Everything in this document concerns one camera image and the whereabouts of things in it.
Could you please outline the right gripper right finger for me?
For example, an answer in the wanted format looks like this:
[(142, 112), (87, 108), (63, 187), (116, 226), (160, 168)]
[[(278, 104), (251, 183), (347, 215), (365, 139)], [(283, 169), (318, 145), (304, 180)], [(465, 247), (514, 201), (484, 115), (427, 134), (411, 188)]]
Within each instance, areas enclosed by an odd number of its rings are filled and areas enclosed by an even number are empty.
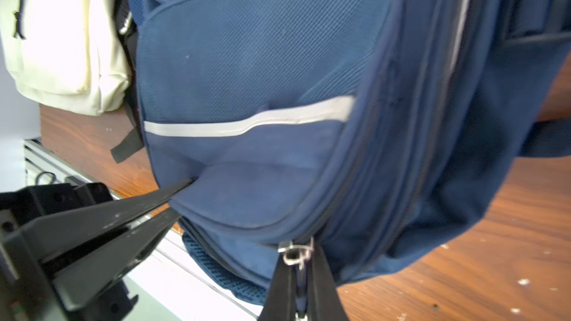
[(309, 321), (349, 321), (323, 248), (316, 244), (308, 268), (307, 318)]

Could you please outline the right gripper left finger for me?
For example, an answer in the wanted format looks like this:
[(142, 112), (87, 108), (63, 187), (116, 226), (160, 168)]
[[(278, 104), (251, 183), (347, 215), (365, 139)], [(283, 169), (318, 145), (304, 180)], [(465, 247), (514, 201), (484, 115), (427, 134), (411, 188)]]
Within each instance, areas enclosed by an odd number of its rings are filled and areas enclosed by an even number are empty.
[(282, 257), (277, 260), (272, 282), (266, 296), (263, 310), (258, 321), (295, 321), (296, 306), (296, 272), (288, 266)]

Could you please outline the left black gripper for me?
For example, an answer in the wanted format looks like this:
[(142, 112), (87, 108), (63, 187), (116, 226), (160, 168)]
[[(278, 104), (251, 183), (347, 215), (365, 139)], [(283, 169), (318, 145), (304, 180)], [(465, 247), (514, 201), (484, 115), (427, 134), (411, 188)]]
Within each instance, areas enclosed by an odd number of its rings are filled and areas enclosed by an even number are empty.
[[(179, 213), (164, 210), (69, 266), (104, 240), (81, 247), (53, 266), (41, 260), (141, 218), (193, 182), (190, 178), (113, 202), (101, 183), (37, 185), (2, 193), (1, 319), (125, 320), (138, 296), (131, 296), (119, 279), (154, 251)], [(58, 270), (56, 292), (52, 279)]]

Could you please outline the navy blue backpack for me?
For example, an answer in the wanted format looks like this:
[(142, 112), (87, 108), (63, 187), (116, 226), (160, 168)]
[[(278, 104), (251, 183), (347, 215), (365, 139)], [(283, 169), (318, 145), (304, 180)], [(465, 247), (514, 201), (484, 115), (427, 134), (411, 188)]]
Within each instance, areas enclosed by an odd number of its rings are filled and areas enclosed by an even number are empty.
[(538, 122), (570, 0), (129, 0), (144, 145), (205, 273), (261, 305), (285, 245), (337, 285), (398, 272), (486, 214)]

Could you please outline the cream white backpack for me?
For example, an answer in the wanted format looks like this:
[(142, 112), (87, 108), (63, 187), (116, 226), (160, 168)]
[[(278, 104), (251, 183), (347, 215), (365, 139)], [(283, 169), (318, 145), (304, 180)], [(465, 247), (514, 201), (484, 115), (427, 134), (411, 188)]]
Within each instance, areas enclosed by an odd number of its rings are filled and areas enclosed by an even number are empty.
[(88, 116), (124, 108), (132, 130), (111, 151), (118, 163), (143, 147), (137, 39), (129, 0), (1, 0), (1, 44), (18, 92)]

